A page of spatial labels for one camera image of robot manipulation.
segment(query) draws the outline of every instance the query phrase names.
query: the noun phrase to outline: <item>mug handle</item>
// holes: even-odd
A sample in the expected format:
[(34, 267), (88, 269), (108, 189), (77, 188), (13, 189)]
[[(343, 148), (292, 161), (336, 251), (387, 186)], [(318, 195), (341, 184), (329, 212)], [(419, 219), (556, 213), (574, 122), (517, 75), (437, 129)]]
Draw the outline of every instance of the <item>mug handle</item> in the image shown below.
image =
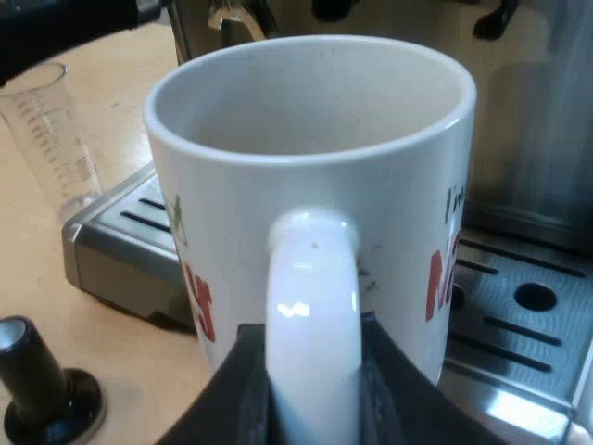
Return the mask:
[(331, 210), (291, 211), (270, 231), (266, 369), (286, 443), (358, 443), (358, 243)]

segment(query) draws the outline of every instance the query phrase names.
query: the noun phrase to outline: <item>countertop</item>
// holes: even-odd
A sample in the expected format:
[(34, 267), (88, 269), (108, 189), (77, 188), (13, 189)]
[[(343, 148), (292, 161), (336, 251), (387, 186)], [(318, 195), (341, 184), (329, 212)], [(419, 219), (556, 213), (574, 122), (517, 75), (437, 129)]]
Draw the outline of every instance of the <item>countertop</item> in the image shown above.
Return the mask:
[[(177, 65), (171, 29), (148, 25), (60, 55), (87, 144), (106, 190), (151, 159), (142, 105)], [(0, 120), (0, 317), (36, 324), (65, 367), (91, 372), (107, 394), (93, 443), (153, 443), (208, 381), (194, 337), (99, 303), (65, 278), (61, 225)], [(10, 398), (0, 385), (0, 415)], [(0, 443), (7, 441), (4, 429)]]

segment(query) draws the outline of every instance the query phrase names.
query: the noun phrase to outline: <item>tamper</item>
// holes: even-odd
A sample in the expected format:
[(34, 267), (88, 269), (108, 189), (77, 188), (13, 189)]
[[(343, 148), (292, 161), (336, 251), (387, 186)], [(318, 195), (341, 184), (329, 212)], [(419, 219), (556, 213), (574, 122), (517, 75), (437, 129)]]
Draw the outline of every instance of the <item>tamper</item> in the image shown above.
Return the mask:
[(62, 370), (26, 317), (0, 319), (0, 379), (12, 396), (4, 429), (14, 444), (84, 443), (105, 418), (95, 378)]

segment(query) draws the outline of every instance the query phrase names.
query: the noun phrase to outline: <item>ceramic mug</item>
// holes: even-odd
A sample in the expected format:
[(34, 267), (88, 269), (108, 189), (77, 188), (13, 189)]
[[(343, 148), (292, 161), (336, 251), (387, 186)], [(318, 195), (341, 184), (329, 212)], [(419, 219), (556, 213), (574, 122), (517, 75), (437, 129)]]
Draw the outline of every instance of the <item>ceramic mug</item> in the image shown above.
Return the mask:
[(209, 53), (147, 99), (210, 369), (266, 322), (289, 441), (356, 441), (360, 312), (437, 382), (474, 103), (453, 59), (343, 35)]

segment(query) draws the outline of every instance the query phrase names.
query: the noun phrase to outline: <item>stainless steel drip tray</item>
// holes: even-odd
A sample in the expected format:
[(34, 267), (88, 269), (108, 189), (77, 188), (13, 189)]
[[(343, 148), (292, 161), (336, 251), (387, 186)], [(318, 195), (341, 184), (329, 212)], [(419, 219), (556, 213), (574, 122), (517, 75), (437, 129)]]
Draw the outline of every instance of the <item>stainless steel drip tray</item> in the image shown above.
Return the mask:
[[(66, 275), (152, 323), (193, 331), (152, 164), (68, 221)], [(512, 443), (593, 429), (593, 259), (464, 228), (440, 388)]]

